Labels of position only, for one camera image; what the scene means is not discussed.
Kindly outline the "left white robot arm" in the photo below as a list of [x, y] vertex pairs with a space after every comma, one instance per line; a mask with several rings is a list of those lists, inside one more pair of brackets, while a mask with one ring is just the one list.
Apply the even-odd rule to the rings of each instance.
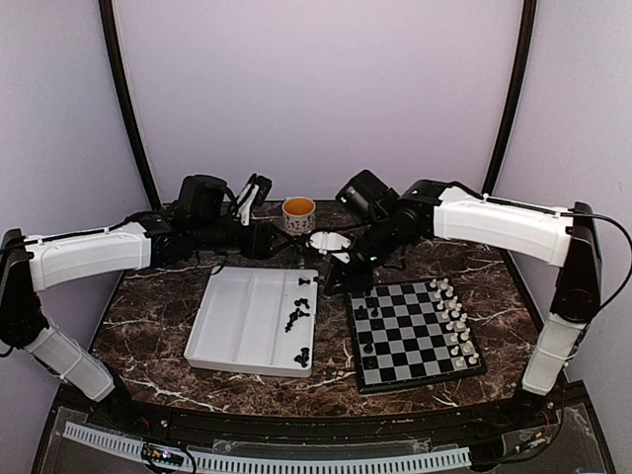
[[41, 292], [76, 279], [125, 270], [164, 268], [201, 252], [237, 253], [267, 260], [298, 238], [256, 221], [272, 182], [254, 174], [240, 195], [208, 175], [183, 179], [178, 198], [98, 229], [27, 237], [18, 229], [1, 244], [1, 341], [24, 350], [88, 399], [119, 431], [139, 422], [138, 407], [102, 362], [92, 357], [41, 310]]

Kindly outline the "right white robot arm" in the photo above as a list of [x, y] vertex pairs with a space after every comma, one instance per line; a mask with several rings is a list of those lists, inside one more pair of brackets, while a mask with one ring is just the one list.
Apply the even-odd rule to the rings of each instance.
[[362, 170], [336, 200], [367, 229], [353, 240], [325, 237], [332, 260], [324, 292], [367, 290], [373, 272], [416, 240], [461, 240], [518, 252], [559, 270], [555, 292], [534, 352], [523, 372], [521, 392], [504, 408], [515, 429], [527, 427], [595, 316], [608, 305], [601, 297], [602, 261], [595, 224], [599, 215], [584, 202], [547, 207], [479, 194], [458, 182], [418, 180], [398, 194]]

